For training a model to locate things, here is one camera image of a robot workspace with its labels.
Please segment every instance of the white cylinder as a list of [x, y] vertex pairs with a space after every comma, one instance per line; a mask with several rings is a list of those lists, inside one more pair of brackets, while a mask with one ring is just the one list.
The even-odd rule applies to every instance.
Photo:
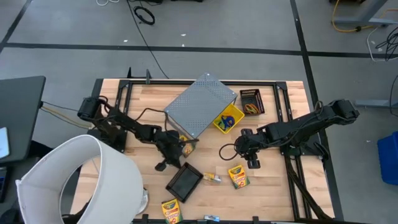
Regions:
[[143, 194], [138, 167], [90, 135], [63, 143], [16, 181], [25, 223], [63, 224], [60, 196], [64, 185], [78, 167], [96, 156], [101, 156], [98, 183], [78, 224], [130, 223], [138, 213]]

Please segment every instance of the wooden table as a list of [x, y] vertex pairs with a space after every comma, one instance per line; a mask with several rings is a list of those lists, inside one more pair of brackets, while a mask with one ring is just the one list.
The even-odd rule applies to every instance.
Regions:
[[[118, 79], [105, 79], [102, 83], [100, 95], [108, 97], [111, 105], [114, 105], [116, 99], [118, 83]], [[293, 117], [297, 118], [309, 113], [303, 83], [287, 82], [287, 86]], [[162, 110], [187, 87], [188, 85], [134, 85], [128, 115], [136, 118], [144, 108]], [[258, 216], [260, 220], [293, 220], [285, 162], [279, 148], [269, 148], [257, 154], [261, 162], [260, 169], [248, 169], [246, 161], [242, 158], [236, 157], [232, 161], [223, 161], [218, 155], [222, 145], [234, 143], [234, 140], [240, 136], [242, 128], [255, 130], [267, 123], [277, 121], [274, 93], [271, 87], [241, 85], [229, 87], [237, 94], [242, 89], [260, 89], [266, 112], [260, 116], [245, 117], [229, 134], [222, 134], [214, 126], [209, 126], [199, 136], [200, 141], [196, 150], [187, 159], [181, 157], [182, 163], [187, 161], [200, 172], [212, 172], [222, 177], [220, 184], [205, 180], [200, 182], [187, 202], [180, 203], [183, 217], [186, 220], [197, 220], [203, 219], [204, 215], [218, 215], [222, 220], [252, 220], [253, 216]], [[236, 105], [242, 109], [240, 97]], [[162, 113], [148, 111], [139, 122], [164, 126], [164, 119]], [[225, 157], [233, 154], [232, 148], [223, 151]], [[160, 152], [153, 145], [139, 142], [131, 133], [127, 137], [125, 155], [138, 165], [144, 179], [144, 187], [149, 191], [149, 206], [144, 213], [149, 214], [150, 219], [163, 219], [160, 204], [165, 200], [173, 199], [165, 186], [175, 175], [177, 168], [167, 166], [163, 172], [156, 171], [154, 167], [162, 160]], [[251, 183], [235, 190], [227, 170], [238, 164], [245, 167]], [[308, 191], [325, 213], [334, 217], [322, 161], [315, 156], [302, 156], [302, 164]], [[71, 213], [79, 211], [90, 199], [96, 187], [97, 178], [94, 165], [87, 162], [80, 172]], [[301, 194], [298, 190], [296, 192], [300, 214], [303, 217]]]

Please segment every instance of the concrete floor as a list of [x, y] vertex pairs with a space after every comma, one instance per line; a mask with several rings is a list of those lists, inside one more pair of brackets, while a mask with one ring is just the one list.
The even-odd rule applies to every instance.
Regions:
[[[328, 1], [295, 1], [308, 51], [367, 52], [365, 38], [371, 30], [338, 33], [330, 24], [333, 6]], [[24, 0], [0, 0], [0, 40], [24, 3]], [[338, 14], [357, 14], [361, 7], [341, 5]], [[390, 7], [398, 7], [398, 2], [390, 0], [383, 9]], [[148, 8], [156, 16], [156, 24], [140, 24], [140, 28], [151, 46], [300, 51], [289, 0], [204, 0], [203, 3], [166, 0], [163, 5]], [[394, 12], [388, 16], [398, 18]], [[393, 28], [378, 30], [371, 40], [384, 41]], [[48, 45], [143, 46], [124, 0], [105, 7], [97, 6], [95, 0], [34, 0], [8, 43], [41, 45], [17, 48], [6, 44], [0, 50], [0, 78], [44, 75], [47, 82], [43, 99], [71, 108], [78, 108], [82, 98], [91, 93], [96, 78], [125, 77], [128, 67], [132, 67], [135, 76], [143, 76], [148, 68], [153, 77], [162, 78], [146, 50], [72, 50]], [[300, 53], [155, 51], [154, 54], [170, 78], [196, 78], [210, 72], [220, 79], [301, 80], [311, 102]], [[310, 57], [310, 65], [317, 94], [325, 103], [338, 98], [387, 99], [398, 70], [395, 61], [373, 63], [368, 58]], [[354, 124], [327, 129], [343, 215], [352, 222], [396, 223], [398, 187], [381, 181], [376, 143], [396, 131], [398, 119], [388, 110], [359, 108], [359, 111], [361, 116]], [[34, 139], [56, 147], [83, 133], [85, 130], [40, 112]], [[68, 212], [72, 202], [74, 184], [72, 181], [68, 187], [63, 213]]]

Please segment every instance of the yellow bowl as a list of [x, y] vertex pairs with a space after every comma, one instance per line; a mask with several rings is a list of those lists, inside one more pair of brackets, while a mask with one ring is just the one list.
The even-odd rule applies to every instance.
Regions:
[[[227, 128], [226, 131], [222, 130], [217, 124], [221, 121], [221, 116], [232, 116], [235, 120], [235, 123], [232, 127]], [[224, 134], [227, 134], [231, 129], [235, 127], [236, 124], [238, 124], [242, 118], [244, 118], [244, 113], [239, 110], [235, 105], [230, 104], [228, 105], [225, 110], [218, 115], [218, 117], [213, 121], [213, 124]]]

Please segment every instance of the white cable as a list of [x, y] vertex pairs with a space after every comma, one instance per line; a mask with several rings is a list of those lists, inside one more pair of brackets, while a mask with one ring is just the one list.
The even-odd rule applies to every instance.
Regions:
[[98, 170], [98, 167], [97, 167], [97, 165], [96, 165], [95, 162], [94, 162], [94, 159], [91, 159], [91, 161], [93, 162], [94, 167], [95, 167], [95, 169], [97, 170], [97, 174], [100, 174], [100, 171]]
[[99, 6], [106, 6], [109, 2], [118, 3], [119, 1], [120, 1], [120, 0], [116, 0], [116, 1], [113, 1], [113, 0], [106, 0], [106, 2], [105, 2], [104, 4], [100, 4], [100, 3], [98, 2], [98, 0], [96, 0], [97, 5], [99, 5]]
[[395, 58], [391, 58], [391, 59], [389, 59], [388, 61], [386, 61], [386, 60], [375, 60], [375, 59], [373, 58], [371, 46], [370, 46], [370, 44], [369, 44], [369, 38], [370, 38], [370, 36], [373, 34], [373, 32], [376, 31], [377, 29], [378, 29], [378, 27], [376, 27], [372, 32], [370, 32], [369, 35], [368, 35], [368, 37], [366, 38], [366, 43], [368, 44], [368, 50], [369, 50], [369, 54], [371, 55], [372, 61], [373, 61], [373, 62], [388, 62], [388, 61], [390, 61], [390, 60], [398, 59], [398, 57], [395, 57]]

